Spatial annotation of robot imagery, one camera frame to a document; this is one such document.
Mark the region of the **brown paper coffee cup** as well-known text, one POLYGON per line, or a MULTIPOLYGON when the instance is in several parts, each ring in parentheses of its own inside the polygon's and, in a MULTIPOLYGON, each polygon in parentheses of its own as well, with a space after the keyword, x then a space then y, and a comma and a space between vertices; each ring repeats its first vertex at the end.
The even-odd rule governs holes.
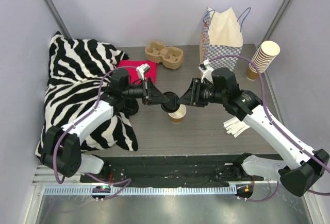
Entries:
POLYGON ((169 113, 168 115, 172 123, 178 124, 183 121, 186 112, 187 112, 186 106, 180 105, 177 111, 173 113, 169 113))

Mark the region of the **black plastic cup lid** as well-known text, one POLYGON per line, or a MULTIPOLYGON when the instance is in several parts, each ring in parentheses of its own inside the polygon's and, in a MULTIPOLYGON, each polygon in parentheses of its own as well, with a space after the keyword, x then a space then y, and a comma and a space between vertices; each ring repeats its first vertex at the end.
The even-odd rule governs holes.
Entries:
POLYGON ((164 96, 166 96, 169 99, 169 101, 162 103, 160 105, 161 108, 167 113, 176 112, 180 107, 180 104, 178 103, 179 97, 177 96, 177 94, 168 91, 164 93, 164 96))

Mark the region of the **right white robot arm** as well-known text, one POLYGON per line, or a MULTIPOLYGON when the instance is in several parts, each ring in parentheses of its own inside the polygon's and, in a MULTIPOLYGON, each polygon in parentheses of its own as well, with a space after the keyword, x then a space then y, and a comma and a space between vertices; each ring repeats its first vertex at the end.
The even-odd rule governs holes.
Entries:
POLYGON ((293 135, 269 112, 266 104, 253 92, 242 90, 235 74, 227 68, 211 73, 212 80, 192 79, 178 102, 186 106, 204 107, 221 104, 225 110, 259 133, 280 155, 281 160, 245 154, 233 167, 238 180, 261 176, 279 181, 291 194, 301 197, 327 170, 329 154, 314 150, 293 135))

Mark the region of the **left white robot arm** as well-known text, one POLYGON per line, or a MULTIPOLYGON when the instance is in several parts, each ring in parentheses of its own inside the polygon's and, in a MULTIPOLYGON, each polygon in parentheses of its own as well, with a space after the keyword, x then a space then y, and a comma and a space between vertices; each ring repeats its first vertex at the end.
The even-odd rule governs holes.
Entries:
POLYGON ((126 66, 115 68, 105 74, 110 77, 109 89, 98 92, 95 104, 81 116, 62 127, 52 126, 46 132, 40 161, 53 169, 58 183, 76 173, 90 173, 98 182, 105 182, 110 170, 104 160, 93 155, 84 155, 81 144, 102 123, 121 112, 131 99, 141 99, 145 105, 168 103, 169 99, 145 74, 150 70, 146 63, 135 68, 141 82, 131 84, 126 66))

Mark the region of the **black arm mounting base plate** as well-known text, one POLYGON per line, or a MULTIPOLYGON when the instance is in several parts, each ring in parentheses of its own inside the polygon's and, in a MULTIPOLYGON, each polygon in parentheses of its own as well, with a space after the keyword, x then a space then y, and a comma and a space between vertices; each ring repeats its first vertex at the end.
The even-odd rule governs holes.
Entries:
POLYGON ((107 182, 131 179, 129 187, 216 187, 230 182, 263 181, 249 176, 234 155, 123 156, 104 157, 105 165, 95 177, 107 182))

